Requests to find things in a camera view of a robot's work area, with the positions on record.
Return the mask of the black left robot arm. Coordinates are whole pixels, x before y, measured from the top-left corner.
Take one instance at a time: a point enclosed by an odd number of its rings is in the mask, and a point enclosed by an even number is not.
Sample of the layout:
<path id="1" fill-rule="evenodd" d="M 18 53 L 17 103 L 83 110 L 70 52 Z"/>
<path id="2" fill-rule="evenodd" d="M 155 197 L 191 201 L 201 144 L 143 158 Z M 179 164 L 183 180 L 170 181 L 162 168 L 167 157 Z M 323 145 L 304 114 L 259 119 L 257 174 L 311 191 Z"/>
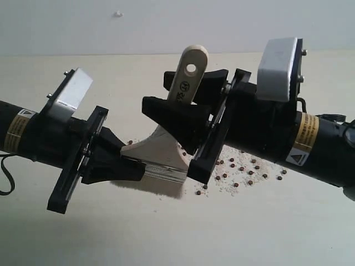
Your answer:
<path id="1" fill-rule="evenodd" d="M 77 185 L 140 181 L 145 164 L 124 158 L 124 143 L 103 126 L 108 109 L 96 106 L 87 120 L 58 121 L 46 109 L 36 113 L 1 102 L 1 159 L 27 158 L 61 169 L 47 210 L 64 214 Z"/>

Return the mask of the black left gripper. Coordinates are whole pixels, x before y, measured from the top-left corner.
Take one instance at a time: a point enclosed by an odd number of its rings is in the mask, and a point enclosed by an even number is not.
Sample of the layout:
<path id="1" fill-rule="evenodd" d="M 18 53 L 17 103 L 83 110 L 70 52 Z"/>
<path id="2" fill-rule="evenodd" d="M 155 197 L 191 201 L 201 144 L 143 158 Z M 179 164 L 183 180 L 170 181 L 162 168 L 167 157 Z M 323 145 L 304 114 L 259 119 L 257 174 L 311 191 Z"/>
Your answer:
<path id="1" fill-rule="evenodd" d="M 50 117 L 47 108 L 30 119 L 19 144 L 19 156 L 60 168 L 47 210 L 64 214 L 80 177 L 82 159 L 90 155 L 90 145 L 98 136 L 97 151 L 90 157 L 82 183 L 140 181 L 145 164 L 120 157 L 124 143 L 107 127 L 102 127 L 108 109 L 96 106 L 87 120 L 70 117 L 62 122 Z"/>

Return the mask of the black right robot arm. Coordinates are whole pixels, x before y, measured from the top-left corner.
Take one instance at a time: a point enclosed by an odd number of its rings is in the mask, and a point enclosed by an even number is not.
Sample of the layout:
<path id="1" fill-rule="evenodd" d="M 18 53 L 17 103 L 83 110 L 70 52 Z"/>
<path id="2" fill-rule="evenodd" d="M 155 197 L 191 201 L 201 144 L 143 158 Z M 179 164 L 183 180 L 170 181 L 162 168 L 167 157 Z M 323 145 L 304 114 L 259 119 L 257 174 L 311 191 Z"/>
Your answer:
<path id="1" fill-rule="evenodd" d="M 288 167 L 354 198 L 354 122 L 343 115 L 311 115 L 292 83 L 287 103 L 261 100 L 250 72 L 237 69 L 225 93 L 227 71 L 206 73 L 191 104 L 146 96 L 142 112 L 193 155 L 188 177 L 208 183 L 223 145 Z"/>

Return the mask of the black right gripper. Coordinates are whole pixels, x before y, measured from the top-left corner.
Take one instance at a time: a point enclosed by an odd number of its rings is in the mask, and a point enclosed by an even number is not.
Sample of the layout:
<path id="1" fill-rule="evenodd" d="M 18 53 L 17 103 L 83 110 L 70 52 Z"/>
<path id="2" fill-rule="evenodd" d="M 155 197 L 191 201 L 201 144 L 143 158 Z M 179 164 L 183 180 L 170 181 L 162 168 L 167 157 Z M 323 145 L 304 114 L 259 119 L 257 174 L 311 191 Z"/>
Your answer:
<path id="1" fill-rule="evenodd" d="M 250 72 L 237 69 L 232 83 L 227 82 L 228 74 L 227 69 L 204 73 L 193 100 L 203 105 L 143 97 L 141 112 L 188 154 L 201 145 L 188 177 L 208 183 L 223 145 L 309 173 L 319 119 L 297 111 L 299 75 L 292 82 L 290 101 L 278 103 L 256 97 L 257 83 L 249 81 Z M 211 110 L 215 117 L 207 128 Z"/>

